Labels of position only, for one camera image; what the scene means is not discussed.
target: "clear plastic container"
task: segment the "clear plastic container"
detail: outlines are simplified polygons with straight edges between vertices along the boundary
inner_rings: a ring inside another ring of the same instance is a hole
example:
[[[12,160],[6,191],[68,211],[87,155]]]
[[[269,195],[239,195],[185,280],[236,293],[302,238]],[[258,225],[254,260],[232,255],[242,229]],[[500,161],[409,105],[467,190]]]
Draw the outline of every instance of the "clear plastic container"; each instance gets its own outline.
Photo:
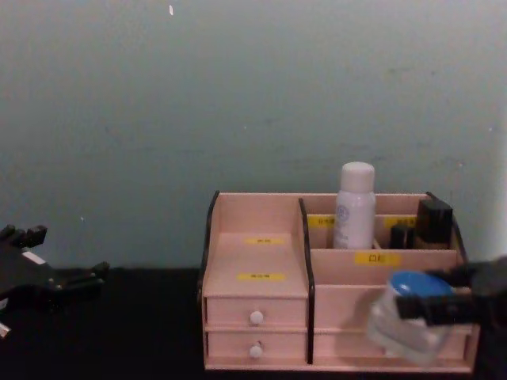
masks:
[[[368,337],[383,346],[389,356],[408,359],[420,366],[433,362],[444,345],[450,328],[428,327],[424,319],[402,320],[395,304],[398,295],[451,295],[446,282],[421,272],[398,272],[387,283],[383,296],[372,305]]]

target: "white knob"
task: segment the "white knob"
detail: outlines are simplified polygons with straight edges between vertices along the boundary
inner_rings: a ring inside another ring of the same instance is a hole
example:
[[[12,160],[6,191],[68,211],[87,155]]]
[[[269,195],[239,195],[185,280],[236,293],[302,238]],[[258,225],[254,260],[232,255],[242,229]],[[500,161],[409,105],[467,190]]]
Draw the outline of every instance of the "white knob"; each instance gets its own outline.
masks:
[[[250,315],[250,322],[252,325],[260,325],[264,321],[264,315],[256,310]]]
[[[250,347],[250,358],[259,359],[261,356],[262,356],[261,342],[257,342],[252,347]]]

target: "light blue wall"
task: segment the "light blue wall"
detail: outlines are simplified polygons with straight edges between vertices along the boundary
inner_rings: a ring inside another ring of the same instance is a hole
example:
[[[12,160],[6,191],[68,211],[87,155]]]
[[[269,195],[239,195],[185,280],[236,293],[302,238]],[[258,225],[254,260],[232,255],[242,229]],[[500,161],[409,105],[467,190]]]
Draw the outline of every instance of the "light blue wall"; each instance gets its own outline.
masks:
[[[44,258],[197,266],[215,189],[333,192],[357,159],[492,254],[505,0],[172,1],[2,1],[0,221],[48,225]]]

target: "blue lid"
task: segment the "blue lid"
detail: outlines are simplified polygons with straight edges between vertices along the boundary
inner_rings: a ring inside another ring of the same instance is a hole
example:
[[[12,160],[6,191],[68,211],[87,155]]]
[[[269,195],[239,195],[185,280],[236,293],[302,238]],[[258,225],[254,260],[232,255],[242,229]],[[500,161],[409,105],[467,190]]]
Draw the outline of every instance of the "blue lid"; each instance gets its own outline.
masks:
[[[437,277],[422,272],[397,272],[391,277],[391,286],[399,295],[452,295],[452,287]]]

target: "pink wooden organizer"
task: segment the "pink wooden organizer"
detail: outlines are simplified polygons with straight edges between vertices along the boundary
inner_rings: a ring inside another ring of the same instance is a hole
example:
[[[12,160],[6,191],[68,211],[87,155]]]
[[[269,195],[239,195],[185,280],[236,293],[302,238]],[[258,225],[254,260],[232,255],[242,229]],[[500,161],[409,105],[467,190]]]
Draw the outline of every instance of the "pink wooden organizer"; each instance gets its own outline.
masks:
[[[466,253],[389,250],[427,194],[378,194],[375,249],[332,249],[336,194],[216,193],[198,284],[204,365],[221,370],[463,373],[479,327],[456,326],[431,367],[392,358],[365,335],[369,308],[398,270],[451,268]],[[258,358],[252,358],[255,348]]]

